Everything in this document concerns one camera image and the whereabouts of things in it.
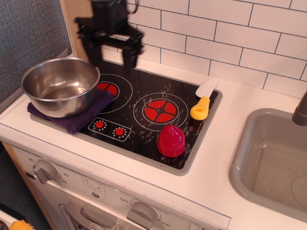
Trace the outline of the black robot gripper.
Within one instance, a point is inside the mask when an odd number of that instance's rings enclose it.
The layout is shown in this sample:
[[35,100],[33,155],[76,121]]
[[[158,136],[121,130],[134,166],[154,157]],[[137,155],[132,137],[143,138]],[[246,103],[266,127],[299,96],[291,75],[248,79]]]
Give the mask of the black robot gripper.
[[142,53],[143,33],[128,24],[125,0],[92,0],[93,16],[77,17],[79,38],[89,61],[98,67],[102,62],[101,46],[122,49],[124,73],[129,76],[136,67],[138,55]]

